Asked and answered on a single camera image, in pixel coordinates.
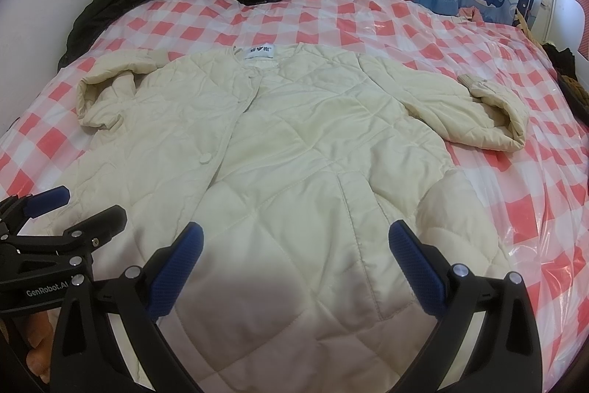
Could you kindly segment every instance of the metal screw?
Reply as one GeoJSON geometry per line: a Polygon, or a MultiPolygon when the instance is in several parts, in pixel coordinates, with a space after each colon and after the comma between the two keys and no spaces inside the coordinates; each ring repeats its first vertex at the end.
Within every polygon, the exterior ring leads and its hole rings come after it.
{"type": "Polygon", "coordinates": [[[84,283],[84,276],[82,274],[78,274],[78,275],[74,275],[74,277],[72,278],[72,285],[75,285],[76,287],[82,285],[84,283]]]}
{"type": "Polygon", "coordinates": [[[509,280],[511,280],[514,284],[519,285],[523,281],[523,278],[519,273],[511,272],[509,274],[509,280]]]}
{"type": "Polygon", "coordinates": [[[139,277],[139,275],[141,274],[141,269],[139,267],[137,267],[136,265],[129,267],[127,270],[125,270],[125,277],[127,278],[137,278],[139,277]]]}
{"type": "Polygon", "coordinates": [[[454,267],[452,267],[452,270],[459,277],[466,277],[466,275],[468,275],[468,267],[461,263],[457,263],[454,267]]]}

